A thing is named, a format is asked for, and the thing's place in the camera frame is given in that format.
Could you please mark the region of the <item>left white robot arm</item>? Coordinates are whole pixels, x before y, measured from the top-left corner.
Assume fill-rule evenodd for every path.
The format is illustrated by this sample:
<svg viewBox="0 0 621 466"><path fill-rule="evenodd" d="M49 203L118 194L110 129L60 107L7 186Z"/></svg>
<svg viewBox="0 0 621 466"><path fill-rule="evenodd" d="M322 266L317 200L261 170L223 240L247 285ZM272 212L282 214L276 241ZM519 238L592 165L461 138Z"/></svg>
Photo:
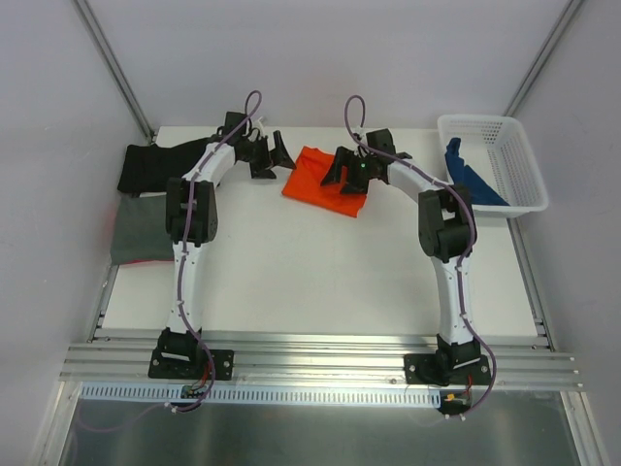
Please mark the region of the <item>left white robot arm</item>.
<svg viewBox="0 0 621 466"><path fill-rule="evenodd" d="M296 167L281 133L267 136L243 113L229 112L191 168L167 184L165 227L173 246L175 281L165 331L195 341L202 329L208 252L218 229L215 189L238 162L250 175L273 180L274 169Z"/></svg>

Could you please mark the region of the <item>orange t shirt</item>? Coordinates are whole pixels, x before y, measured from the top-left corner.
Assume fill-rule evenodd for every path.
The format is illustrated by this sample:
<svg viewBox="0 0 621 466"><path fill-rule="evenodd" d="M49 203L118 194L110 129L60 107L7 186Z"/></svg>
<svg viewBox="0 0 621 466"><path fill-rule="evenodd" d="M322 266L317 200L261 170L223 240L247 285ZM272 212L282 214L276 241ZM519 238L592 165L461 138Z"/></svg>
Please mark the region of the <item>orange t shirt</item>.
<svg viewBox="0 0 621 466"><path fill-rule="evenodd" d="M331 153L303 146L282 195L341 215L357 217L366 203L366 194L341 194L344 180L336 184L321 184L334 158Z"/></svg>

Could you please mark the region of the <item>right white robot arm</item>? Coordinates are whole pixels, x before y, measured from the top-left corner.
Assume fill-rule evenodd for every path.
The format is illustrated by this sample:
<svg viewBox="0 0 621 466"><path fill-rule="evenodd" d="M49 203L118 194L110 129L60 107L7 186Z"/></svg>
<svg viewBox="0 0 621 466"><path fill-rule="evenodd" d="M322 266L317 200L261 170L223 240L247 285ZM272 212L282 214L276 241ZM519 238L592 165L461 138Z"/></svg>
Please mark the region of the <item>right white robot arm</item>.
<svg viewBox="0 0 621 466"><path fill-rule="evenodd" d="M343 183L341 194L365 194L372 180L395 187L416 202L418 240L431 259L440 302L441 343L450 347L474 341L466 278L476 240L470 193L416 166L409 154L395 150L387 129L352 135L357 148L338 147L321 183Z"/></svg>

